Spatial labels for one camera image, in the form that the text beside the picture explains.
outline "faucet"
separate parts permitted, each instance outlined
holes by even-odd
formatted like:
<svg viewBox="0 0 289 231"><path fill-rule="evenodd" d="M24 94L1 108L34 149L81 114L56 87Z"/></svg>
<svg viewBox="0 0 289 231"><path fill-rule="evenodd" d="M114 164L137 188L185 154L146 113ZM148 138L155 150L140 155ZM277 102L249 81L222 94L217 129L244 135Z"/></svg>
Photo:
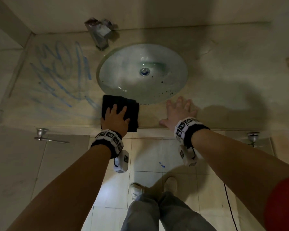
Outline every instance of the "faucet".
<svg viewBox="0 0 289 231"><path fill-rule="evenodd" d="M108 47L108 38L114 29L114 25L108 19L98 21L95 18L90 18L85 22L85 26L99 50L103 51Z"/></svg>

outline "drain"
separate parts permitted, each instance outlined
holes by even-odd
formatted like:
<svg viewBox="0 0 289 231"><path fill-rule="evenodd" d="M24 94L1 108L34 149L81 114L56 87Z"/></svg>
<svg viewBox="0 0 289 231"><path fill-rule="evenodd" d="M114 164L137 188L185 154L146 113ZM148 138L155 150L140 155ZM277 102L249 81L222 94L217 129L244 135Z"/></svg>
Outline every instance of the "drain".
<svg viewBox="0 0 289 231"><path fill-rule="evenodd" d="M149 70L149 68L144 67L144 68L140 69L139 73L142 76L147 76L150 73L150 70Z"/></svg>

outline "white sneaker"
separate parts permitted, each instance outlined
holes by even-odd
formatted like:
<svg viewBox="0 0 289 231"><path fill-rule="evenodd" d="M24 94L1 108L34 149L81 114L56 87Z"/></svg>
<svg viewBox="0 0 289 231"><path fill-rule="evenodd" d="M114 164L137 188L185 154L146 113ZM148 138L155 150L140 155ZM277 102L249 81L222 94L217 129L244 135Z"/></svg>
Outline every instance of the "white sneaker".
<svg viewBox="0 0 289 231"><path fill-rule="evenodd" d="M175 177L169 177L164 183L164 192L170 191L174 196L178 191L178 182Z"/></svg>
<svg viewBox="0 0 289 231"><path fill-rule="evenodd" d="M129 187L131 189L131 196L133 200L145 192L144 187L136 182L130 184Z"/></svg>

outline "jeans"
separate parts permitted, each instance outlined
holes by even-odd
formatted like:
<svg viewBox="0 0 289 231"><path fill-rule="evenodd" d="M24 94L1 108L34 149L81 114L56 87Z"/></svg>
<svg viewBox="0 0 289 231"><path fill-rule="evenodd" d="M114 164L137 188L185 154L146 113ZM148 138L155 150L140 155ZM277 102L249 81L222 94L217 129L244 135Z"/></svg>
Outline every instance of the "jeans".
<svg viewBox="0 0 289 231"><path fill-rule="evenodd" d="M156 202L150 194L142 194L130 205L121 231L216 231L199 213L167 191Z"/></svg>

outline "sink basin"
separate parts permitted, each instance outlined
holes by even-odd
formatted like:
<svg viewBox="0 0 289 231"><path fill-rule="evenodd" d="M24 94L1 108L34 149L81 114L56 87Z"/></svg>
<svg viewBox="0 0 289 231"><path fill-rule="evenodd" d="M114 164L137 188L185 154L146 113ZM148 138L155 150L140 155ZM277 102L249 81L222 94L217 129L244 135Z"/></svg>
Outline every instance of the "sink basin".
<svg viewBox="0 0 289 231"><path fill-rule="evenodd" d="M100 67L97 81L107 95L154 104L178 93L187 81L187 66L176 52L138 44L113 53Z"/></svg>

